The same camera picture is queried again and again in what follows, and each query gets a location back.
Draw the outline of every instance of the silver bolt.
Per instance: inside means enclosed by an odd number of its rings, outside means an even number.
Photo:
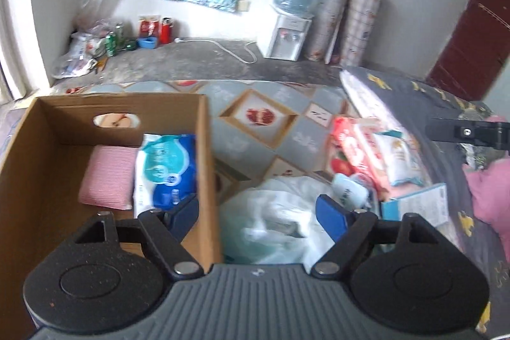
[[[339,270],[340,267],[335,263],[324,262],[315,264],[315,271],[317,271],[320,275],[333,275]]]
[[[197,263],[185,261],[183,263],[175,264],[173,269],[179,275],[190,275],[196,273],[200,269],[200,266]]]

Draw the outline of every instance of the rolled-up mat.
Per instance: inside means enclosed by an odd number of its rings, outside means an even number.
[[[350,0],[340,66],[361,64],[382,0]]]
[[[338,31],[347,0],[322,0],[312,21],[304,55],[310,61],[324,58],[333,36]]]

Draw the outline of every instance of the pink cloth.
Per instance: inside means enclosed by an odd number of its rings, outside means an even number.
[[[78,200],[86,205],[131,209],[137,151],[130,147],[94,147]]]
[[[464,173],[473,196],[475,217],[499,234],[510,262],[510,158],[496,160],[485,170]]]

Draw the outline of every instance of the dark red door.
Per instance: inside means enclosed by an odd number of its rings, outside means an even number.
[[[470,0],[427,82],[481,100],[509,54],[510,0]]]

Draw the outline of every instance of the red thermos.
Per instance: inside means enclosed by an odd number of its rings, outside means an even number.
[[[160,28],[160,44],[170,44],[172,42],[173,19],[163,18]]]

